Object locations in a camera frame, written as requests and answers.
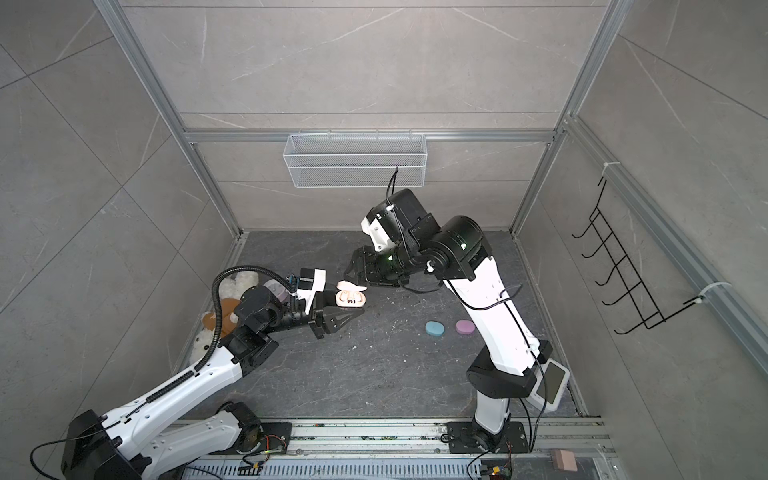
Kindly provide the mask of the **teal earbud charging case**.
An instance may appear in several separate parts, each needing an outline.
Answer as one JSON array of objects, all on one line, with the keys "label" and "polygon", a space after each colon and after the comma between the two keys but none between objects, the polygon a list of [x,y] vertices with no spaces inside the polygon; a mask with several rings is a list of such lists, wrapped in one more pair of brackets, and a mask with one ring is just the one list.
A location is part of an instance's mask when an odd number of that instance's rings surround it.
[{"label": "teal earbud charging case", "polygon": [[441,337],[445,333],[445,327],[440,322],[428,321],[425,324],[425,331],[430,336]]}]

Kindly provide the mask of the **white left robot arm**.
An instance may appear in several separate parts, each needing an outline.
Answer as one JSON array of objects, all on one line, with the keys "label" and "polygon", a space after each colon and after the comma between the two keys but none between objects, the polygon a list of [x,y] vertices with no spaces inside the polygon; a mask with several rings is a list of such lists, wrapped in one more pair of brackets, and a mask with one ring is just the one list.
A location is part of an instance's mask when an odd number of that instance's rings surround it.
[{"label": "white left robot arm", "polygon": [[261,423],[242,402],[176,427],[175,422],[224,387],[262,365],[278,344],[274,331],[308,325],[317,338],[363,312],[360,291],[300,290],[280,301],[267,287],[246,290],[234,313],[235,330],[162,385],[109,412],[92,410],[69,425],[61,461],[67,479],[156,479],[211,452],[257,443]]}]

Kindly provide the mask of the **peach earbud charging case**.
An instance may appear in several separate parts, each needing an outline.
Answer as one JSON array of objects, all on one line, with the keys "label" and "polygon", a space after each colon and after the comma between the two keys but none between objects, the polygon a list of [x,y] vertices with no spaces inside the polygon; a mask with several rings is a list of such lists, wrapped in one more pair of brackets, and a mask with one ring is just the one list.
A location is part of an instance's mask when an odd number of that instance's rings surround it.
[{"label": "peach earbud charging case", "polygon": [[363,308],[367,299],[365,286],[358,286],[346,280],[339,281],[336,285],[337,292],[335,302],[342,308]]}]

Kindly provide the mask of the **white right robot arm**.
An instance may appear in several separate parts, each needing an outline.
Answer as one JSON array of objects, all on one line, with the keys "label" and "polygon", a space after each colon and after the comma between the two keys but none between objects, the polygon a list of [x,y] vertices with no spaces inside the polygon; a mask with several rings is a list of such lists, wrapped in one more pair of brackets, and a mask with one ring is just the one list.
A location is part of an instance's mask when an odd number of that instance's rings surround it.
[{"label": "white right robot arm", "polygon": [[466,372],[477,392],[471,437],[481,450],[496,450],[510,401],[523,400],[545,380],[552,345],[525,324],[481,227],[463,215],[440,225],[412,190],[389,188],[361,228],[371,243],[354,251],[344,273],[347,282],[405,289],[411,276],[422,272],[466,310],[484,341]]}]

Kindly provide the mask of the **white digital timer device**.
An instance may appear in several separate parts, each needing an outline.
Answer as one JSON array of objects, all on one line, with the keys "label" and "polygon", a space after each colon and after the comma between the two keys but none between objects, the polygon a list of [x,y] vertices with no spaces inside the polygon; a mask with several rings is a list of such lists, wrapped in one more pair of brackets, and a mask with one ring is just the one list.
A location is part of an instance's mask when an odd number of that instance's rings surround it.
[{"label": "white digital timer device", "polygon": [[534,371],[535,384],[525,401],[546,413],[555,412],[567,389],[571,372],[563,364],[549,359]]}]

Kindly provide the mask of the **pink earbud charging case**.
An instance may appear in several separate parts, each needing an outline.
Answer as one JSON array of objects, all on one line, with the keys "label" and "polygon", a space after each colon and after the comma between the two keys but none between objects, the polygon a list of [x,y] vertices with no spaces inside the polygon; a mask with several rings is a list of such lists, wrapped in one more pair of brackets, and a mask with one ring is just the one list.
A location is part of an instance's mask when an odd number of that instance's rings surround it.
[{"label": "pink earbud charging case", "polygon": [[471,320],[459,320],[455,323],[455,330],[460,335],[471,335],[476,331],[476,326]]}]

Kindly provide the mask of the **pink alarm clock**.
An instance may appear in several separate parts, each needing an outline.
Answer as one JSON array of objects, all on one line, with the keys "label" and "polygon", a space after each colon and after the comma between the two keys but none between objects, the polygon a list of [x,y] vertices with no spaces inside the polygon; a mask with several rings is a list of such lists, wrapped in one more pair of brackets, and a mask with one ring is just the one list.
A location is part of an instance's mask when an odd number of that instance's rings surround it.
[{"label": "pink alarm clock", "polygon": [[264,283],[264,286],[280,301],[284,302],[289,296],[290,292],[278,281],[271,279]]}]

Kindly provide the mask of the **pink block beside rail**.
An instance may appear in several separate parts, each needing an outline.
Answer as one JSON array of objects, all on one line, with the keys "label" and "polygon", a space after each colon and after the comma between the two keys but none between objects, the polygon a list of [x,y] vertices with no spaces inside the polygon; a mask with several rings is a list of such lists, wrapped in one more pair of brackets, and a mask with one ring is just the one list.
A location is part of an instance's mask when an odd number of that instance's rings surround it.
[{"label": "pink block beside rail", "polygon": [[577,472],[578,462],[574,452],[564,449],[553,449],[551,458],[556,470],[563,472]]}]

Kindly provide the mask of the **black wall hook rack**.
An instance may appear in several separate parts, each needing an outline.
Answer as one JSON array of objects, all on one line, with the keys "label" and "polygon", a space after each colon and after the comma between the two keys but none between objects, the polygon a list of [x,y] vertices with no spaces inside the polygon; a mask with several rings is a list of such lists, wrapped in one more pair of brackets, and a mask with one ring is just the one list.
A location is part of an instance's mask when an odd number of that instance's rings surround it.
[{"label": "black wall hook rack", "polygon": [[601,177],[597,183],[599,189],[597,199],[593,209],[588,214],[588,221],[585,228],[576,234],[572,234],[574,240],[581,240],[584,237],[595,237],[599,243],[588,253],[582,252],[580,256],[583,259],[592,259],[595,256],[605,256],[610,261],[610,269],[606,277],[602,280],[595,280],[598,287],[609,286],[614,279],[617,279],[622,287],[621,293],[611,301],[601,300],[600,303],[605,307],[613,307],[624,300],[628,300],[638,316],[638,322],[633,326],[619,330],[614,333],[618,336],[627,336],[638,329],[653,330],[656,327],[668,322],[679,314],[686,312],[694,306],[702,305],[706,301],[705,294],[697,294],[685,300],[681,306],[672,313],[665,314],[660,308],[659,303],[654,298],[651,290],[644,280],[640,269],[631,258],[629,251],[623,245],[616,231],[609,222],[607,216],[603,213],[600,204],[605,195],[607,180]]}]

